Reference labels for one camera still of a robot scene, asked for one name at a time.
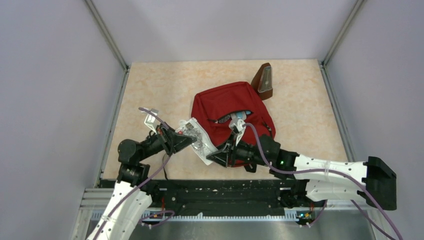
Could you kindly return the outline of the white paper tag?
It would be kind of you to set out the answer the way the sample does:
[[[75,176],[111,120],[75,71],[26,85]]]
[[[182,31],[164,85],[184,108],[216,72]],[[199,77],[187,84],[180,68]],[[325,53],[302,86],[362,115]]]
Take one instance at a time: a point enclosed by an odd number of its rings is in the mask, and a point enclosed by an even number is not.
[[[192,117],[189,120],[180,120],[179,128],[177,128],[175,132],[196,138],[196,141],[191,144],[194,153],[205,165],[209,166],[213,163],[212,160],[207,159],[207,156],[215,153],[218,149],[212,143],[208,133],[199,124],[196,118]]]

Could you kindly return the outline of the blue round tape tin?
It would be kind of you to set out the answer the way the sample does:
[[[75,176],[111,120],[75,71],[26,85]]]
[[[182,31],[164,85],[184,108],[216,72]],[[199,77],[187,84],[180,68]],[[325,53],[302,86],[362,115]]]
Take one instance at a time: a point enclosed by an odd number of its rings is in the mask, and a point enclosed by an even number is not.
[[[230,120],[231,118],[232,118],[232,117],[231,117],[231,115],[230,115],[230,114],[225,115],[225,116],[223,116],[223,117],[219,118],[219,119],[217,120],[217,123],[218,123],[218,124],[223,124],[223,123],[227,122],[228,120]]]

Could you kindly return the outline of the red backpack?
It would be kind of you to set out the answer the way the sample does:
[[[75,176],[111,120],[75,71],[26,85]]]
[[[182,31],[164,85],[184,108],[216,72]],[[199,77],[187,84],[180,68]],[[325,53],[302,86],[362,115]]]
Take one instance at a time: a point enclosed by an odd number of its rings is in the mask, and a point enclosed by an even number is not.
[[[205,129],[215,147],[230,137],[229,124],[217,123],[223,116],[239,111],[251,111],[246,123],[254,125],[259,136],[276,136],[276,127],[265,103],[245,81],[213,87],[194,96],[189,116],[196,118]],[[171,179],[176,180],[270,180],[266,167],[258,165],[256,172],[247,172],[245,167],[223,167],[215,162],[206,165],[188,148],[174,157],[166,167]]]

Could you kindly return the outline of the blue packaged scissors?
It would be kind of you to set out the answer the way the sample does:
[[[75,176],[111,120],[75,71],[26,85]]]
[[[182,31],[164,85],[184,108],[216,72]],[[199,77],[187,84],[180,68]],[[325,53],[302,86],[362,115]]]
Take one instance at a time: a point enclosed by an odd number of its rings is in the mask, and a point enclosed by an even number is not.
[[[231,119],[242,119],[246,121],[246,119],[252,115],[252,112],[249,110],[237,111],[230,114]]]

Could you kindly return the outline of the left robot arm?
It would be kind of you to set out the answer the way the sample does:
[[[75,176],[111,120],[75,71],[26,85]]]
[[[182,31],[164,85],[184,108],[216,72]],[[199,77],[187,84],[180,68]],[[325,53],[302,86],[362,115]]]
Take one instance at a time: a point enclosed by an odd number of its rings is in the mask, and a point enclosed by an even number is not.
[[[143,141],[122,140],[117,148],[120,168],[112,196],[87,239],[128,240],[147,208],[160,202],[161,194],[152,178],[168,163],[165,160],[158,170],[149,174],[150,165],[141,162],[162,151],[171,157],[196,141],[196,137],[162,124]]]

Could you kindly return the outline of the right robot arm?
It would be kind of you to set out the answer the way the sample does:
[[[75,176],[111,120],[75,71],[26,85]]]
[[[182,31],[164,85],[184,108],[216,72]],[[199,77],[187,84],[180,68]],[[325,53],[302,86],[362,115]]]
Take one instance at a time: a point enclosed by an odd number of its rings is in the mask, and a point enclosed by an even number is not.
[[[323,200],[353,200],[387,211],[397,209],[397,175],[376,156],[357,162],[317,159],[281,149],[280,143],[263,134],[255,144],[237,142],[231,136],[206,158],[224,167],[253,167],[253,173],[256,166],[267,166],[274,177],[295,180],[282,198],[287,208]]]

